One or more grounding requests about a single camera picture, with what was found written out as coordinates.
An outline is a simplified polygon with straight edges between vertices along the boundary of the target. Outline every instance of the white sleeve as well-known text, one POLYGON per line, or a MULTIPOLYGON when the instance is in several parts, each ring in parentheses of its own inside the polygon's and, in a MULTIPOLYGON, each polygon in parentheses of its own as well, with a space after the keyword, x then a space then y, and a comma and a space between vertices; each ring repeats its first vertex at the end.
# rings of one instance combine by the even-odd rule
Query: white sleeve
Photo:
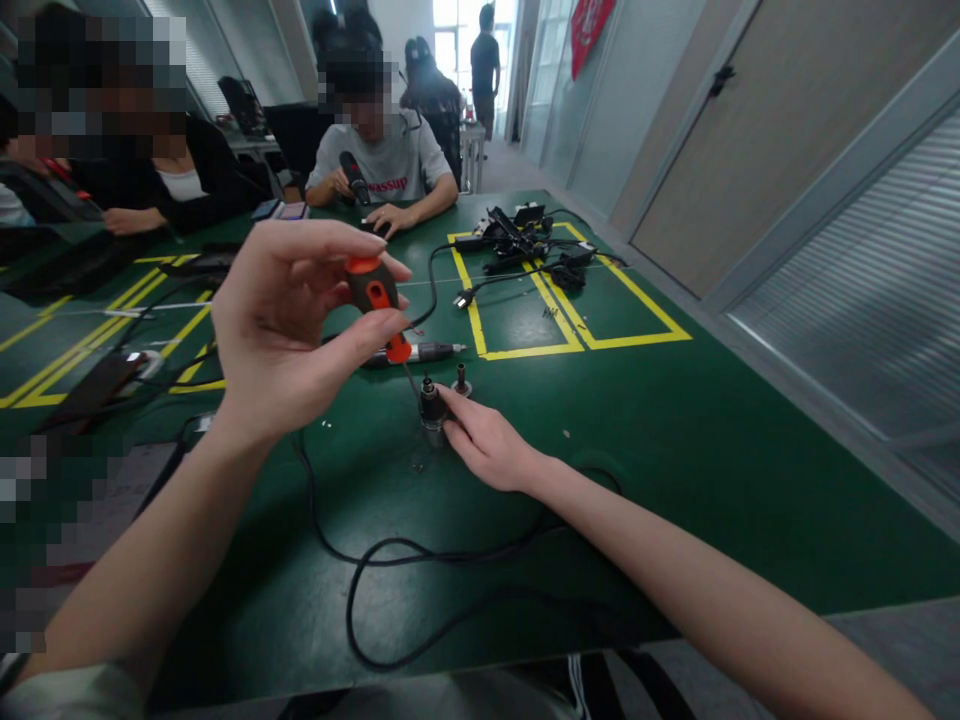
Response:
POLYGON ((340 148, 336 135, 333 127, 323 134, 320 145, 317 147, 317 164, 314 166, 313 172, 310 173, 310 177, 307 178, 307 190, 322 183, 327 175, 340 167, 338 159, 340 148))
POLYGON ((453 170, 450 169, 450 164, 443 156, 443 150, 440 149, 440 144, 430 128, 430 123, 426 120, 420 126, 420 164, 427 176, 427 185, 431 190, 437 186, 437 181, 442 176, 453 175, 453 170))

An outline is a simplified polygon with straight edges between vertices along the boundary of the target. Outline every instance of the white t-shirt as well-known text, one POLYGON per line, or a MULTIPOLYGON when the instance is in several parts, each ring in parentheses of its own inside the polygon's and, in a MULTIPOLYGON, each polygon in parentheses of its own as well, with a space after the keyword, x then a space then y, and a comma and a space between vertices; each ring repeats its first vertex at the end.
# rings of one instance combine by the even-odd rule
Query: white t-shirt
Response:
POLYGON ((426 120, 412 110, 400 110, 386 123, 386 134, 378 143, 366 143, 351 125, 333 125, 317 148, 317 165, 307 188, 340 167, 340 153, 348 150, 370 188, 375 203, 420 200, 433 189, 442 175, 452 174, 443 150, 426 120))
POLYGON ((20 202, 20 198, 3 183, 0 183, 0 225, 24 227, 34 225, 33 216, 20 202))
POLYGON ((165 173, 162 170, 157 170, 157 172, 160 173, 163 184, 167 186, 170 197, 177 202, 196 200, 198 197, 206 195, 200 186, 200 176, 197 175, 196 168, 187 170, 185 173, 165 173))

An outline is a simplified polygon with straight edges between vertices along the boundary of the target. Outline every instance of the black office chair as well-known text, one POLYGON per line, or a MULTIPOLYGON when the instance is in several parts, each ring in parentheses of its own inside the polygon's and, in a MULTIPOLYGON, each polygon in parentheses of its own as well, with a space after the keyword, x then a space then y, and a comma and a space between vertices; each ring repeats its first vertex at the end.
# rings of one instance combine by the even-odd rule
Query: black office chair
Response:
POLYGON ((443 156, 447 159, 450 170, 453 171, 457 189, 463 190, 460 187, 463 176, 463 157, 460 155, 460 113, 421 111, 420 115, 433 130, 433 135, 437 138, 440 149, 443 150, 443 156))
POLYGON ((317 103, 274 105, 263 109, 270 132, 277 139, 287 169, 301 194, 317 164, 317 148, 327 129, 336 122, 333 115, 321 115, 317 103))

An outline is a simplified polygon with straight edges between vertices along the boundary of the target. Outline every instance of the black jacket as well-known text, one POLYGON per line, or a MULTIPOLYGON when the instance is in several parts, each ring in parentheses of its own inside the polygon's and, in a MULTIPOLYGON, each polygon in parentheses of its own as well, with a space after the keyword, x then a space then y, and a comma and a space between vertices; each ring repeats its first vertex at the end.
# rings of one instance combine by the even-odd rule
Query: black jacket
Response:
POLYGON ((241 174, 240 163, 216 127, 187 115, 186 139, 206 197, 186 202, 171 198, 149 158, 72 162, 73 175, 104 210, 156 207, 179 234, 203 230, 250 212, 268 199, 241 174))

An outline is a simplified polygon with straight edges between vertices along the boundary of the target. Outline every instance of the door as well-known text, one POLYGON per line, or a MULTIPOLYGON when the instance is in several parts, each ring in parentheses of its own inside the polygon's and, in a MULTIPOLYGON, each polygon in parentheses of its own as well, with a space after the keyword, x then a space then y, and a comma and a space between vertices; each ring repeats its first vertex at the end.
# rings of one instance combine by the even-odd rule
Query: door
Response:
POLYGON ((943 0, 766 0, 632 244, 704 297, 958 27, 943 0))

